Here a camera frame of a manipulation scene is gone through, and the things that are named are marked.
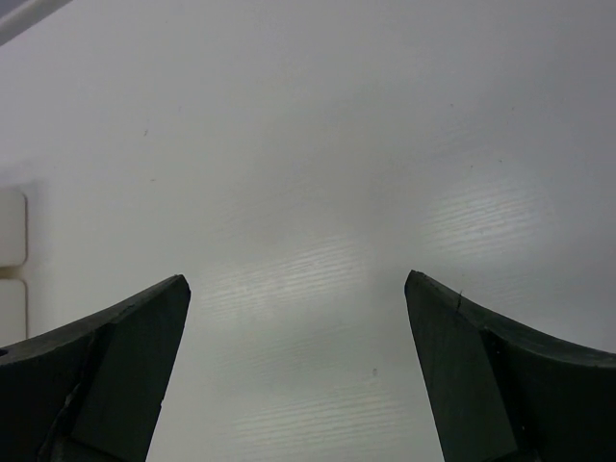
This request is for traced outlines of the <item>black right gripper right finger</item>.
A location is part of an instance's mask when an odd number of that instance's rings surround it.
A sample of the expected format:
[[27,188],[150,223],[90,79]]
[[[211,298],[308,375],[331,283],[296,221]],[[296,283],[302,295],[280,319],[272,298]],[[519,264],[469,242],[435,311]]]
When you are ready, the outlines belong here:
[[418,271],[404,293],[445,460],[614,460],[614,354],[513,321]]

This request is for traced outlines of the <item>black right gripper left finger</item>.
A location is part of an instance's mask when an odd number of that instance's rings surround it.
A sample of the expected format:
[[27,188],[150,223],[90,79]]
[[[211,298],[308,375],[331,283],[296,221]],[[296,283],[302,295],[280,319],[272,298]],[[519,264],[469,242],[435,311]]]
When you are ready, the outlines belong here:
[[191,300],[173,275],[1,349],[4,461],[143,461]]

